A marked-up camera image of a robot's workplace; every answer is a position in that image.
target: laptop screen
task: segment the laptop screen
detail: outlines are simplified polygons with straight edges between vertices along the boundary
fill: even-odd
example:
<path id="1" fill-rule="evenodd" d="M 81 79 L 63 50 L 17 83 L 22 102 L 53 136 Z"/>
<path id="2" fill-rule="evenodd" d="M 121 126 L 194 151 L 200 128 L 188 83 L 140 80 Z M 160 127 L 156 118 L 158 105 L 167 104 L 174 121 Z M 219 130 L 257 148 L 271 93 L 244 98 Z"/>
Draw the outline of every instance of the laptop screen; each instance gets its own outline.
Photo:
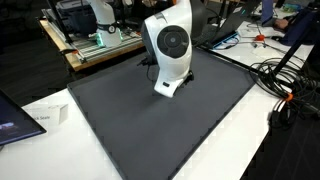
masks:
<path id="1" fill-rule="evenodd" d="M 245 5 L 238 5 L 224 21 L 221 28 L 218 29 L 215 37 L 210 41 L 210 46 L 214 46 L 225 38 L 228 38 L 228 36 L 233 35 L 242 22 L 248 20 L 248 16 L 258 4 L 259 2 L 254 0 L 254 3 L 248 2 Z"/>
<path id="2" fill-rule="evenodd" d="M 264 25 L 273 17 L 273 0 L 262 0 L 261 23 Z"/>
<path id="3" fill-rule="evenodd" d="M 0 146 L 46 132 L 2 91 L 0 109 Z"/>

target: black mat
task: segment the black mat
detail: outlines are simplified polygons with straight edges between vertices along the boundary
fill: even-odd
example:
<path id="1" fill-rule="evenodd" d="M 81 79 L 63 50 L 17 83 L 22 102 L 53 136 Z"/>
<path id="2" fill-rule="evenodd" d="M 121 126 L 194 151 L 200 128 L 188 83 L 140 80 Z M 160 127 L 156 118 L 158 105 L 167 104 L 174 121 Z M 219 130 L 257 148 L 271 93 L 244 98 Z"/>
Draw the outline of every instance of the black mat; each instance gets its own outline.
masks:
<path id="1" fill-rule="evenodd" d="M 253 81 L 246 70 L 194 49 L 195 81 L 170 99 L 154 92 L 147 67 L 136 66 L 141 58 L 69 90 L 123 179 L 171 179 Z"/>

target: white device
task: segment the white device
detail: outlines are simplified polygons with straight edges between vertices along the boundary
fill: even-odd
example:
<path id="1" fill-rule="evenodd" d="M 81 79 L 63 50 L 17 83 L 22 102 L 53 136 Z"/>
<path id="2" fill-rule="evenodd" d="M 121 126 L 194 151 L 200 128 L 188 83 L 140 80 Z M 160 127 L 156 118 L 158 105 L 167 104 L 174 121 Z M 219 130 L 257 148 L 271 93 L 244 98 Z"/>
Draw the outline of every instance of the white device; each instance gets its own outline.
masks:
<path id="1" fill-rule="evenodd" d="M 122 0 L 122 4 L 124 6 L 130 7 L 130 6 L 133 6 L 133 1 L 132 0 Z"/>
<path id="2" fill-rule="evenodd" d="M 97 19 L 97 40 L 101 47 L 114 47 L 121 43 L 120 29 L 108 0 L 87 0 Z"/>
<path id="3" fill-rule="evenodd" d="M 205 8 L 200 0 L 178 0 L 173 7 L 144 21 L 141 33 L 151 56 L 149 65 L 158 63 L 160 67 L 154 87 L 160 94 L 172 98 L 188 77 L 193 78 L 190 71 L 190 36 L 201 34 L 206 21 L 204 13 Z"/>

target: desk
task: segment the desk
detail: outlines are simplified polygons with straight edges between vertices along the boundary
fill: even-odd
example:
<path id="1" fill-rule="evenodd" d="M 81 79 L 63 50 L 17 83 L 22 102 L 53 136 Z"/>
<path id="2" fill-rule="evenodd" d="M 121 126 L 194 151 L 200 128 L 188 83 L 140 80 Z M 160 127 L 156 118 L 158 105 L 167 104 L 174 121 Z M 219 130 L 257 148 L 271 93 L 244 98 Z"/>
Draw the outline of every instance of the desk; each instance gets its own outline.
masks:
<path id="1" fill-rule="evenodd" d="M 249 22 L 243 22 L 241 24 L 241 26 L 238 28 L 238 30 L 240 29 L 247 29 L 247 25 L 250 24 Z M 253 38 L 240 38 L 240 43 L 237 44 L 235 47 L 232 47 L 230 49 L 227 50 L 214 50 L 214 52 L 222 55 L 223 57 L 227 57 L 230 58 L 232 60 L 238 61 L 246 66 L 251 66 L 254 63 L 261 63 L 264 60 L 268 59 L 268 58 L 274 58 L 274 57 L 278 57 L 278 58 L 282 58 L 285 54 L 274 50 L 270 47 L 266 47 L 266 53 L 263 56 L 258 56 L 256 54 L 254 54 L 254 50 L 255 48 L 250 44 L 250 43 L 244 43 L 241 44 L 241 42 L 253 42 Z M 265 39 L 266 44 L 284 50 L 284 51 L 288 51 L 290 49 L 290 46 L 284 46 L 282 44 L 280 44 L 277 41 L 274 41 L 270 38 L 266 38 Z M 313 48 L 313 45 L 301 45 L 301 47 L 297 50 L 297 52 L 295 53 L 295 55 L 301 59 L 307 59 L 309 53 L 311 52 Z M 298 64 L 300 67 L 302 67 L 303 63 L 301 62 L 301 60 L 292 57 L 291 61 Z"/>
<path id="2" fill-rule="evenodd" d="M 268 132 L 268 113 L 278 100 L 254 86 L 176 175 L 177 180 L 240 179 Z M 67 90 L 25 106 L 68 104 L 68 119 L 48 133 L 4 147 L 6 180 L 120 179 Z"/>
<path id="3" fill-rule="evenodd" d="M 42 27 L 42 29 L 48 34 L 48 36 L 52 39 L 52 41 L 56 44 L 56 46 L 58 47 L 59 51 L 68 49 L 68 45 L 67 43 L 63 42 L 63 40 L 59 37 L 58 33 L 56 31 L 54 31 L 54 29 L 52 27 L 50 27 L 49 22 L 47 20 L 40 20 L 40 26 Z M 67 64 L 70 66 L 70 69 L 72 71 L 80 71 L 82 69 L 91 67 L 93 65 L 96 65 L 98 63 L 110 60 L 112 58 L 115 58 L 119 55 L 134 51 L 136 49 L 139 49 L 141 47 L 143 47 L 143 43 L 142 41 L 140 43 L 134 44 L 132 46 L 129 46 L 128 48 L 124 48 L 124 49 L 120 49 L 117 51 L 113 51 L 112 53 L 100 57 L 97 60 L 94 61 L 88 61 L 85 63 L 81 63 L 79 61 L 79 58 L 77 56 L 75 56 L 72 53 L 66 54 L 65 55 L 65 60 L 67 62 Z"/>
<path id="4" fill-rule="evenodd" d="M 260 4 L 257 10 L 254 12 L 255 15 L 261 15 L 259 11 L 262 10 L 262 5 Z M 291 16 L 295 13 L 292 12 L 284 12 L 281 8 L 274 8 L 274 18 L 283 19 L 284 17 Z"/>

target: electronic equipment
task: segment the electronic equipment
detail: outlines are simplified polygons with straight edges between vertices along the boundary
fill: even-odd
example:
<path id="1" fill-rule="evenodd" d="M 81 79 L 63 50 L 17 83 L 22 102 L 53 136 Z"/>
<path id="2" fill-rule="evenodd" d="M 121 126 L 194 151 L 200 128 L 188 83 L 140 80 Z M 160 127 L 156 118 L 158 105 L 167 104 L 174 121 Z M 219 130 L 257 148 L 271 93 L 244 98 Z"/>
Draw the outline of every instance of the electronic equipment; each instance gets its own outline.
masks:
<path id="1" fill-rule="evenodd" d="M 228 41 L 229 39 L 237 36 L 236 30 L 246 20 L 248 14 L 251 14 L 250 11 L 253 11 L 254 8 L 252 2 L 248 4 L 240 5 L 236 7 L 232 14 L 224 21 L 221 27 L 215 27 L 216 34 L 211 40 L 205 44 L 208 49 L 214 49 L 220 44 Z"/>
<path id="2" fill-rule="evenodd" d="M 317 29 L 316 27 L 308 27 L 310 22 L 316 17 L 318 7 L 306 7 L 302 9 L 296 16 L 294 22 L 288 28 L 285 36 L 280 39 L 280 43 L 286 46 L 292 46 L 306 29 L 310 29 L 309 34 L 301 40 L 303 44 L 315 44 Z"/>
<path id="3" fill-rule="evenodd" d="M 273 26 L 273 0 L 262 0 L 261 26 Z"/>
<path id="4" fill-rule="evenodd" d="M 72 31 L 73 33 L 79 33 L 83 36 L 96 32 L 97 20 L 88 1 L 64 0 L 57 2 L 56 9 L 68 32 Z M 47 10 L 47 13 L 47 17 L 52 17 L 52 19 L 54 19 L 53 22 L 57 27 L 60 27 L 57 24 L 57 18 L 52 10 Z"/>
<path id="5" fill-rule="evenodd" d="M 1 90 L 0 109 L 0 146 L 46 132 Z"/>
<path id="6" fill-rule="evenodd" d="M 108 0 L 87 0 L 97 18 L 97 43 L 100 47 L 114 47 L 121 43 L 120 29 Z"/>
<path id="7" fill-rule="evenodd" d="M 141 36 L 149 53 L 145 65 L 159 65 L 154 89 L 160 94 L 172 98 L 178 87 L 193 80 L 190 37 L 201 34 L 205 12 L 200 0 L 178 0 L 144 21 Z"/>

